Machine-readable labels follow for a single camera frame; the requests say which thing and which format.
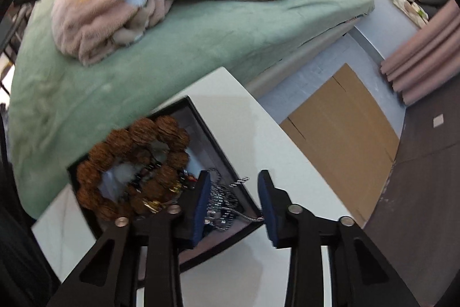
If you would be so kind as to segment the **black jewelry box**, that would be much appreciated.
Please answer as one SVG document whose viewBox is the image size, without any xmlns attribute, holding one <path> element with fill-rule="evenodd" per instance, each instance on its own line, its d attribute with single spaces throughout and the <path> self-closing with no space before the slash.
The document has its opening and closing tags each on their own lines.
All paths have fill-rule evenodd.
<svg viewBox="0 0 460 307">
<path fill-rule="evenodd" d="M 136 222 L 177 204 L 201 171 L 211 180 L 203 237 L 179 256 L 187 271 L 259 228 L 264 218 L 190 97 L 183 97 L 107 137 L 67 172 L 91 232 L 109 223 Z"/>
</svg>

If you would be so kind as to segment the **flat brown cardboard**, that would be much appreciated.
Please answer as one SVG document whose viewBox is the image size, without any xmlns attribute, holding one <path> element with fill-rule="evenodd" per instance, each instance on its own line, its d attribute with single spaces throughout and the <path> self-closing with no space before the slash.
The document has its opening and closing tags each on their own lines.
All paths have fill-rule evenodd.
<svg viewBox="0 0 460 307">
<path fill-rule="evenodd" d="M 380 199 L 399 138 L 351 67 L 343 65 L 280 127 L 364 225 Z"/>
</svg>

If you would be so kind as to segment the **beige bed base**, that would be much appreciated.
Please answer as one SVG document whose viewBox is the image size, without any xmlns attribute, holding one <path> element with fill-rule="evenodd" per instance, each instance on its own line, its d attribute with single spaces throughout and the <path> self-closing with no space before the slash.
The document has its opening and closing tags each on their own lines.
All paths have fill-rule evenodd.
<svg viewBox="0 0 460 307">
<path fill-rule="evenodd" d="M 297 47 L 294 52 L 288 54 L 285 58 L 282 58 L 272 67 L 266 69 L 260 73 L 259 76 L 245 84 L 245 89 L 255 98 L 264 96 L 283 80 L 287 79 L 322 51 L 351 31 L 360 20 L 361 17 L 357 17 L 343 22 Z"/>
</svg>

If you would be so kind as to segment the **green bed sheet mattress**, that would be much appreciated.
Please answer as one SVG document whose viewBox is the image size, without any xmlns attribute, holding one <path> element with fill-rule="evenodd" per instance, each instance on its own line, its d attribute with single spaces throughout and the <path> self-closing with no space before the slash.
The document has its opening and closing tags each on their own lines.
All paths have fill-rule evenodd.
<svg viewBox="0 0 460 307">
<path fill-rule="evenodd" d="M 217 68 L 251 83 L 374 9 L 374 0 L 178 0 L 138 42 L 84 66 L 55 46 L 54 3 L 34 6 L 8 109 L 9 157 L 20 202 L 32 218 L 67 185 L 68 166 L 112 129 Z"/>
</svg>

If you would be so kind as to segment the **dark wood wardrobe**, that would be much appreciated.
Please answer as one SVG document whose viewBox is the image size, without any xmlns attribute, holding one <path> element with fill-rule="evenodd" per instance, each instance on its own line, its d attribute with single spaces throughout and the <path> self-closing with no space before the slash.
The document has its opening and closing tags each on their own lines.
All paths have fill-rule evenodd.
<svg viewBox="0 0 460 307">
<path fill-rule="evenodd" d="M 434 128 L 433 118 L 444 124 Z M 459 271 L 459 88 L 408 108 L 396 162 L 365 231 L 422 306 Z"/>
</svg>

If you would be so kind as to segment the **pink curtain right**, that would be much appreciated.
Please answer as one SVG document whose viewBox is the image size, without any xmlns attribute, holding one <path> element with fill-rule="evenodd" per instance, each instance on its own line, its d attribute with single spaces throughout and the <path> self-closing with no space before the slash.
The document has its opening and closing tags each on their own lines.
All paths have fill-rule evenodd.
<svg viewBox="0 0 460 307">
<path fill-rule="evenodd" d="M 409 41 L 380 64 L 406 106 L 459 74 L 459 6 L 449 0 Z"/>
</svg>

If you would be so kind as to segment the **white wall switch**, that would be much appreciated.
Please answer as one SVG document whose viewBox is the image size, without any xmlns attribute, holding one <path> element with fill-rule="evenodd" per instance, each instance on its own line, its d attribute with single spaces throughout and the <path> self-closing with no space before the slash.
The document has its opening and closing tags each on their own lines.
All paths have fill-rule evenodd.
<svg viewBox="0 0 460 307">
<path fill-rule="evenodd" d="M 444 124 L 444 115 L 440 114 L 433 118 L 433 127 L 437 128 Z"/>
</svg>

